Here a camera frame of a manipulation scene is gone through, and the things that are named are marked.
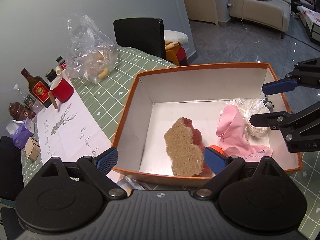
red mug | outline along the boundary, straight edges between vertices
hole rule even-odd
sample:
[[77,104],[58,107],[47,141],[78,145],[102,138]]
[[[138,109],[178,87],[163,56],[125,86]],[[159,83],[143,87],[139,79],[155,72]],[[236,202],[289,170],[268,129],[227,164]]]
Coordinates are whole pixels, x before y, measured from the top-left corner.
[[54,99],[56,97],[61,103],[65,103],[73,95],[74,88],[62,77],[57,78],[50,87],[49,97],[55,109],[58,109]]

red bottle label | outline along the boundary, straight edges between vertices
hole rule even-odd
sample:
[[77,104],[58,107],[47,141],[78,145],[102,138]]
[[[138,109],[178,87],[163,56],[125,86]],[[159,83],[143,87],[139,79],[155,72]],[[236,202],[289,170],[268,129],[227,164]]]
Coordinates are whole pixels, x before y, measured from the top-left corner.
[[67,66],[67,64],[64,62],[64,63],[62,63],[62,64],[60,65],[60,68],[61,68],[62,70],[64,70],[64,69],[66,68],[66,66]]
[[33,87],[32,92],[37,96],[40,102],[44,103],[49,98],[49,89],[47,89],[47,87],[41,81],[39,81]]

white towel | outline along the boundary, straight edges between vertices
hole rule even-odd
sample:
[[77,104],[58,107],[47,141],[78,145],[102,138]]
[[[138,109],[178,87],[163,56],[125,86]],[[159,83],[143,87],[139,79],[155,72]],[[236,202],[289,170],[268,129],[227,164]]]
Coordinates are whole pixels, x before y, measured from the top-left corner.
[[179,42],[181,46],[189,43],[188,36],[181,32],[164,30],[164,42]]

brown glass bottle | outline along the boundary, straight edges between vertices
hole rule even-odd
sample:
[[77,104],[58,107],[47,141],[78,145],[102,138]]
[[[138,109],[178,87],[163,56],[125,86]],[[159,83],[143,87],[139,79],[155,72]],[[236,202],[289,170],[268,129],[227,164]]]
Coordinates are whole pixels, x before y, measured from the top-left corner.
[[42,77],[33,77],[30,73],[24,68],[21,71],[21,74],[29,82],[29,91],[33,94],[45,107],[48,107],[52,104],[48,92],[50,91],[49,85],[43,80]]

wooden handle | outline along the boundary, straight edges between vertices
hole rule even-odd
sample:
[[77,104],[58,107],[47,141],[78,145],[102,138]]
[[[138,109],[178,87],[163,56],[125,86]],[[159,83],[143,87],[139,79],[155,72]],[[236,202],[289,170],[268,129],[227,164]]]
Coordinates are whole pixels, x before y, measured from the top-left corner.
[[58,109],[58,105],[57,105],[56,100],[54,99],[54,96],[53,96],[53,94],[52,94],[51,91],[48,92],[48,96],[49,96],[49,98],[50,98],[50,100],[51,100],[54,108],[55,108],[55,109]]

